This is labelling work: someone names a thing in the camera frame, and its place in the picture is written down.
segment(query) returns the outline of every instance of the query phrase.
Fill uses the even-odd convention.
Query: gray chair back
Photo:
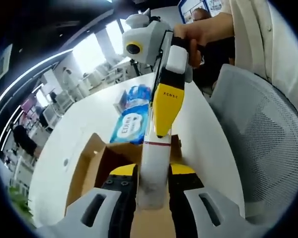
[[[210,105],[236,161],[247,219],[275,223],[298,190],[298,112],[273,85],[228,64]]]

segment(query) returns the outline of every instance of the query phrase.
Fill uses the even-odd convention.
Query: round table
[[[65,215],[66,200],[80,153],[96,132],[108,143],[119,117],[113,104],[122,90],[153,85],[153,73],[116,84],[73,104],[56,125],[35,167],[29,207],[36,227],[52,225]],[[228,141],[210,105],[192,82],[185,84],[182,108],[172,126],[182,143],[184,161],[205,186],[235,202],[245,216],[242,186]]]

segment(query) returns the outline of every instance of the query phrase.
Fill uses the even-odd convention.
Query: red line
[[[151,142],[151,141],[145,141],[144,143],[149,145],[171,146],[170,143],[160,143],[160,142]]]

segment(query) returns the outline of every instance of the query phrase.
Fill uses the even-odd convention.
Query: person in black
[[[211,18],[211,14],[202,8],[195,9],[192,16],[194,21]],[[193,81],[200,90],[203,87],[215,87],[223,64],[234,65],[235,38],[207,43],[204,51],[200,67],[193,70]]]
[[[24,126],[17,125],[13,128],[13,124],[11,123],[10,128],[16,145],[21,147],[27,154],[39,158],[42,149],[28,136]]]

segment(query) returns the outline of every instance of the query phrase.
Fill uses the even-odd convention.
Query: brown cardboard box
[[[86,194],[93,187],[102,187],[109,173],[119,166],[140,164],[141,145],[130,143],[105,144],[97,134],[93,134],[78,160],[69,194],[67,206]],[[171,140],[171,162],[182,162],[181,143],[177,135]],[[169,197],[165,206],[155,211],[136,209],[131,230],[132,238],[173,238],[174,224],[169,210]]]

